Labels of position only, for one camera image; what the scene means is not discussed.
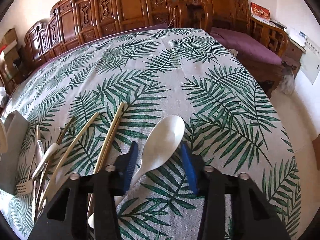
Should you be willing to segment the white plastic rice spoon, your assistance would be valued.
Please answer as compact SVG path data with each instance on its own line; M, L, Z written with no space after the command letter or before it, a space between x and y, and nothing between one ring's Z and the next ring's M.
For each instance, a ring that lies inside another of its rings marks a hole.
M139 169L125 180L124 194L114 197L118 206L137 181L146 173L164 165L178 148L184 136L184 120L178 115L164 117L152 129L143 148Z

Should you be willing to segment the silver metal fork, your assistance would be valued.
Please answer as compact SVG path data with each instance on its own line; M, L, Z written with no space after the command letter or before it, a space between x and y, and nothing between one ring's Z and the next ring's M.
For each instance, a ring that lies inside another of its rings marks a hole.
M35 151L34 151L34 154L33 154L33 158L32 158L32 161L31 161L31 165L29 167L29 172L28 172L28 176L27 176L27 181L24 182L24 183L20 183L20 184L17 184L16 186L16 189L17 189L17 194L18 195L26 195L26 194L29 194L31 193L32 191L32 187L33 187L33 182L31 181L31 169L33 167L33 164L34 164L34 160L35 160L35 157L36 157L36 154L39 150L39 141L40 141L40 128L39 128L39 125L36 126L36 142L35 142Z

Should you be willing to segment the grey rectangular utensil tray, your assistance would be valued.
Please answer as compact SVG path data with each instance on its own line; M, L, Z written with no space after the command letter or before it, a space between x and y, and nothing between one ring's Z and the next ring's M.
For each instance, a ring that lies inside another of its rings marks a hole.
M22 142L28 128L27 120L18 112L11 112L5 122L8 149L1 152L1 190L14 194L16 190L16 172Z

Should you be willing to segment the green leaf print tablecloth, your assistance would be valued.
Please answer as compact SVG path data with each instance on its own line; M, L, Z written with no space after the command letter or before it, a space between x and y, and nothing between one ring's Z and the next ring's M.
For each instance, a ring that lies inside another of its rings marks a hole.
M2 119L18 111L28 122L16 184L27 181L36 126L49 147L71 117L53 166L95 112L56 176L92 174L120 103L108 162L132 142L142 150L164 117L180 116L193 154L220 172L255 181L285 226L299 234L301 188L292 145L263 89L217 40L200 29L158 29L96 41L36 71L12 95Z

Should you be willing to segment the grey fluffy duster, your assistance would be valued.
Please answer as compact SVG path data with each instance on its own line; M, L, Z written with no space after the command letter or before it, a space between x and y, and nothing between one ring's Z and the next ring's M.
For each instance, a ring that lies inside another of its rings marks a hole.
M282 77L278 86L278 90L286 95L291 95L295 90L295 77L290 66L282 69Z

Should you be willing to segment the wooden side table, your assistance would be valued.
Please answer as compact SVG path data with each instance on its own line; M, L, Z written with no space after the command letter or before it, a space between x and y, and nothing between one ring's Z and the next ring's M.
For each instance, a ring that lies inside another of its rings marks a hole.
M305 53L306 51L303 47L298 45L295 41L289 39L287 49L285 53L282 55L281 60L283 66L291 67L294 77L297 76L300 70L300 59L302 55Z

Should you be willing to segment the long carved wooden sofa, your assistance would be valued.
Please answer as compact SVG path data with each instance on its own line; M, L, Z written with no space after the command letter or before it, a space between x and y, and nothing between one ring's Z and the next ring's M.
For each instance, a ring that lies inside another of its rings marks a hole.
M39 67L53 58L99 38L170 23L172 0L60 0L48 22L26 33L27 62Z

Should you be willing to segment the stacked cardboard boxes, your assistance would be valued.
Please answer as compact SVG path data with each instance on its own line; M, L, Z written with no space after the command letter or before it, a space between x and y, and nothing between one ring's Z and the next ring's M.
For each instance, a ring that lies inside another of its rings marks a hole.
M9 29L1 40L1 81L8 94L23 81L23 62L18 53L18 38L14 28Z

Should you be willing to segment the red gift box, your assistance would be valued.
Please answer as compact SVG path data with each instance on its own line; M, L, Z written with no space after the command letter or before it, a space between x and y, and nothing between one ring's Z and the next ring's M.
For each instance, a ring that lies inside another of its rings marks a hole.
M256 3L251 2L251 16L256 20L269 24L270 11Z

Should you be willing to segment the white box on side table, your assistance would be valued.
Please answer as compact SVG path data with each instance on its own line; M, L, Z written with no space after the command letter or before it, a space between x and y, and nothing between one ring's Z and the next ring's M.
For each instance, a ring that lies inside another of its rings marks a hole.
M287 33L289 38L296 42L301 47L305 47L307 36L300 30L296 30L295 28L288 28Z

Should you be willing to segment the white wall cabinet panel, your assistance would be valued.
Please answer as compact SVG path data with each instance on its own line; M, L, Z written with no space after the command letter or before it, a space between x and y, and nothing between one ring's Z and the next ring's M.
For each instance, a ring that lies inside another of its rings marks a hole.
M319 46L307 37L304 49L305 54L300 59L300 68L308 80L314 84L319 74Z

